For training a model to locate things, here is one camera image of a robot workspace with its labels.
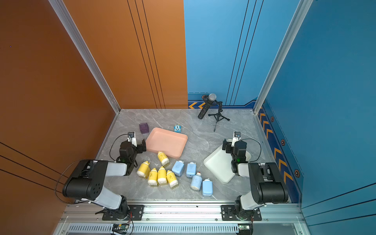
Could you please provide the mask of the blue sharpener with red cap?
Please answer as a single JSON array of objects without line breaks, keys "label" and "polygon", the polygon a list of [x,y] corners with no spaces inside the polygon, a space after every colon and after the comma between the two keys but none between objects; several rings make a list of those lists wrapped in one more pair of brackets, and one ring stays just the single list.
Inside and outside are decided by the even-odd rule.
[{"label": "blue sharpener with red cap", "polygon": [[195,191],[200,191],[201,185],[202,185],[202,175],[200,172],[197,172],[196,175],[193,176],[192,182],[191,182],[191,189]]}]

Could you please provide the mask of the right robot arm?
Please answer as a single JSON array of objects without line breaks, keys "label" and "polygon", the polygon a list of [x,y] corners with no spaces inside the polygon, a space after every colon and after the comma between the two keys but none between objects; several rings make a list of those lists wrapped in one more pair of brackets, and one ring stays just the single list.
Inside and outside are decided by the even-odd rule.
[{"label": "right robot arm", "polygon": [[223,141],[222,150],[231,154],[231,170],[250,182],[250,192],[240,195],[235,201],[234,215],[238,220],[253,220],[258,208],[266,204],[287,203],[287,186],[277,164],[258,163],[246,160],[247,143],[243,140]]}]

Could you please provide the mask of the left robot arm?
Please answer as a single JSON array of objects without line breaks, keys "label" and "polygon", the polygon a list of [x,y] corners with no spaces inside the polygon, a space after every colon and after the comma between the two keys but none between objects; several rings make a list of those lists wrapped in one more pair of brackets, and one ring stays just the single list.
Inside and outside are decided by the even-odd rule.
[{"label": "left robot arm", "polygon": [[129,138],[120,145],[120,156],[115,162],[105,160],[80,160],[62,189],[66,198],[90,202],[100,206],[103,220],[130,221],[132,208],[123,195],[116,194],[104,186],[105,178],[128,176],[137,166],[136,156],[146,151],[146,141],[137,144]]}]

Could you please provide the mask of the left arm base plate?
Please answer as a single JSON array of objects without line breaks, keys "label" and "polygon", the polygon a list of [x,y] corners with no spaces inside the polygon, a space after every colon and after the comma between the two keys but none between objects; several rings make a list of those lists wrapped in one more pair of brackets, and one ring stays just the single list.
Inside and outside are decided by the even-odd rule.
[{"label": "left arm base plate", "polygon": [[141,221],[145,206],[142,204],[127,205],[117,210],[103,210],[103,221]]}]

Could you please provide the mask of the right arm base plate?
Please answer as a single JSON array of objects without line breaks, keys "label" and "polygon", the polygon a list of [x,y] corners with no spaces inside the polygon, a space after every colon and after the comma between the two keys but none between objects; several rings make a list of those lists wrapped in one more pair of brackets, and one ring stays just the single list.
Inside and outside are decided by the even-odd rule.
[{"label": "right arm base plate", "polygon": [[221,205],[221,216],[223,221],[262,221],[260,209],[244,210],[235,205]]}]

